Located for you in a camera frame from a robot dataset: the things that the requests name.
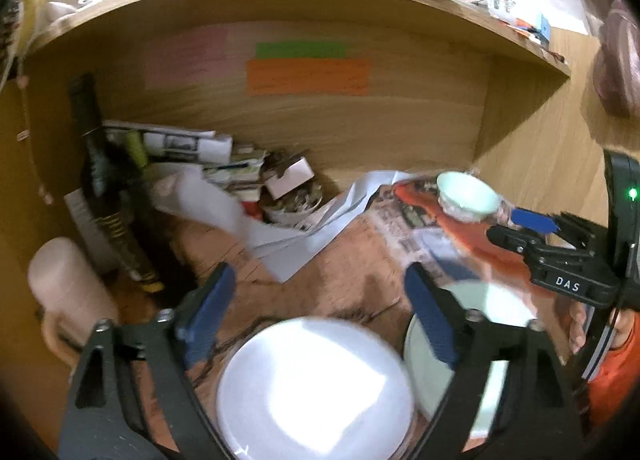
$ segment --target person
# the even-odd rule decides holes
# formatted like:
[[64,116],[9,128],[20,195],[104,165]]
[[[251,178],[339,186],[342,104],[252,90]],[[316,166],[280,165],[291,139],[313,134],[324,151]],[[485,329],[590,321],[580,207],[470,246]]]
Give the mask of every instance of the person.
[[[571,304],[569,313],[572,318],[569,345],[575,354],[586,342],[582,326],[587,313],[583,303],[578,301]],[[640,314],[621,310],[614,328],[616,334],[611,349],[597,376],[588,384],[593,427],[603,424],[616,413],[640,377]]]

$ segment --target orange sticky note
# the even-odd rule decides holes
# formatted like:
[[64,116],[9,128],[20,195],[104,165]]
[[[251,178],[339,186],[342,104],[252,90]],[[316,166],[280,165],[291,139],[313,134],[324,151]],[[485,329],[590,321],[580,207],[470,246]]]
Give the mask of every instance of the orange sticky note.
[[249,95],[366,95],[368,59],[251,59],[246,64]]

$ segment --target orange sleeve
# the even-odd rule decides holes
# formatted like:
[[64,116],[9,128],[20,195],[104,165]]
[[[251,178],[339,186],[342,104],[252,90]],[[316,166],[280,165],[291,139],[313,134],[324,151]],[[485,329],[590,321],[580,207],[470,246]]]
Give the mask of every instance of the orange sleeve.
[[636,314],[629,339],[618,350],[610,351],[600,371],[589,383],[591,423],[599,426],[620,407],[640,377],[640,315]]

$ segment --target blue gripper pad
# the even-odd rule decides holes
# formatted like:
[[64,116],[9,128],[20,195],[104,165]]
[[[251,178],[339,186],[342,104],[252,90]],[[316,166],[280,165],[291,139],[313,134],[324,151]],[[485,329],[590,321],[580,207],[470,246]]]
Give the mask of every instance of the blue gripper pad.
[[187,370],[209,357],[235,292],[234,270],[226,263],[220,263],[206,283],[190,292],[178,307],[180,314],[176,321],[175,336],[184,346],[183,359]]
[[412,263],[407,268],[404,291],[436,358],[453,370],[460,360],[456,328],[463,322],[464,309],[452,293],[434,283],[420,263]]
[[511,221],[540,234],[552,234],[558,230],[556,223],[548,216],[520,207],[511,212]]

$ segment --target dark glass bottle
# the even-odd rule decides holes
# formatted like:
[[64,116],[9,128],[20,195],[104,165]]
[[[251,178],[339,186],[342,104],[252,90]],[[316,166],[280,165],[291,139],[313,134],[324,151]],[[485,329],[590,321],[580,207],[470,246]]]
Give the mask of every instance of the dark glass bottle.
[[107,140],[93,75],[73,79],[68,94],[86,150],[81,186],[89,209],[130,277],[159,308],[177,306],[197,288],[196,277],[172,251],[142,172],[126,151]]

